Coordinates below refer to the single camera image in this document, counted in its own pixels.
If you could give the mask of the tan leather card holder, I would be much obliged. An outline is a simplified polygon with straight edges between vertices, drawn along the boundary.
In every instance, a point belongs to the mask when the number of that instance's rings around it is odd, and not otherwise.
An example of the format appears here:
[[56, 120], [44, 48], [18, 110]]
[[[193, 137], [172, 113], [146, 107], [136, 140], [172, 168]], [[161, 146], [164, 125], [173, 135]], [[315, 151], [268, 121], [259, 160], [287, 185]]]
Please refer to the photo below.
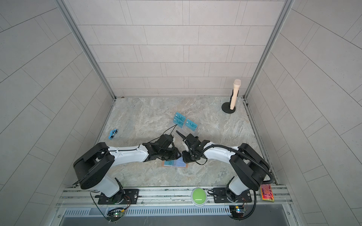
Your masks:
[[187, 168], [188, 164], [183, 161], [183, 158], [180, 157], [178, 160], [174, 160], [174, 168]]

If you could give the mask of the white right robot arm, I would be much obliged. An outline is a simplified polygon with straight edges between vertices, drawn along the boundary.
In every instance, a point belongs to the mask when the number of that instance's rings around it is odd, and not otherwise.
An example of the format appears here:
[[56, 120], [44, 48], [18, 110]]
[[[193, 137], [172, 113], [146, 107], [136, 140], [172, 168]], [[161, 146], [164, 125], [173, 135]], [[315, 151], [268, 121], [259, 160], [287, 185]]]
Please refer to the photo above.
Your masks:
[[185, 163], [198, 163], [200, 159], [218, 160], [232, 166], [237, 176], [233, 177], [225, 188], [226, 197], [237, 202], [247, 190], [258, 191], [262, 184], [275, 181], [269, 164], [248, 144], [228, 147], [209, 140], [199, 141], [198, 137], [177, 132], [182, 138], [186, 150], [183, 151]]

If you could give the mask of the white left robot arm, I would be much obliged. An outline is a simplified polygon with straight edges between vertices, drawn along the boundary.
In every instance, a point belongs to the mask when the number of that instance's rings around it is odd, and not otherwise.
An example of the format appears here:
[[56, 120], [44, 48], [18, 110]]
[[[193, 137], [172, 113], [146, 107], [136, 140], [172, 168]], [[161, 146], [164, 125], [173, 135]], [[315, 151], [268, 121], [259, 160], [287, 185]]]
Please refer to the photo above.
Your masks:
[[106, 197], [122, 192], [123, 187], [117, 178], [108, 171], [121, 164], [177, 160], [182, 156], [173, 142], [173, 135], [163, 134], [155, 142], [147, 142], [134, 147], [110, 147], [100, 142], [73, 163], [77, 176], [75, 185], [81, 189], [100, 191]]

